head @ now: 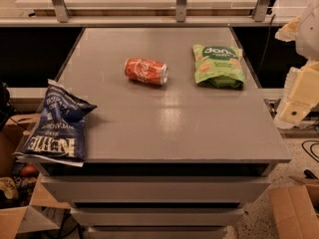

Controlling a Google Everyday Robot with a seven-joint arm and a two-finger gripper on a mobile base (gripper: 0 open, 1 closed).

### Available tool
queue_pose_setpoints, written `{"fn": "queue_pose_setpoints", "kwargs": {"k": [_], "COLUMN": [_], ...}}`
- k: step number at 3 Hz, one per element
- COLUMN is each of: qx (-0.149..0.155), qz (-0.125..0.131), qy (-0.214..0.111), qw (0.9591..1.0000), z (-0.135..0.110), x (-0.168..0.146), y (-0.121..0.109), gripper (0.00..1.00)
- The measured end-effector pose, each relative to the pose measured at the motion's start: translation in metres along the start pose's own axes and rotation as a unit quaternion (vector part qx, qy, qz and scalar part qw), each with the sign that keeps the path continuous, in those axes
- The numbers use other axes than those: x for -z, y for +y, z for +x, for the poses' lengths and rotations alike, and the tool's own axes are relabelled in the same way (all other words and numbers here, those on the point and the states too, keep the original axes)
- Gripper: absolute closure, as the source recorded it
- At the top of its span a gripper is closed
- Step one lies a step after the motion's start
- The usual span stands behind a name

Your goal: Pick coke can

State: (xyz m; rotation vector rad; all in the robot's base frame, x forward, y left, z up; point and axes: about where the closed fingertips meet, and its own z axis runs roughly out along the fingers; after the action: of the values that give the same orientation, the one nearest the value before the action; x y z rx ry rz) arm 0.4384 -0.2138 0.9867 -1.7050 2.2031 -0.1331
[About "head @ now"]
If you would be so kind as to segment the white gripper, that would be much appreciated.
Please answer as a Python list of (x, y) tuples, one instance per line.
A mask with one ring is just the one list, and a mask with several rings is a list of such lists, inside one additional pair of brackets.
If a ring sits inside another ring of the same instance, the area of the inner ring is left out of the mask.
[(275, 38), (284, 42), (296, 40), (296, 52), (311, 60), (301, 69), (292, 67), (287, 74), (283, 98), (274, 123), (283, 129), (293, 128), (319, 104), (319, 0), (313, 0), (301, 17), (281, 27)]

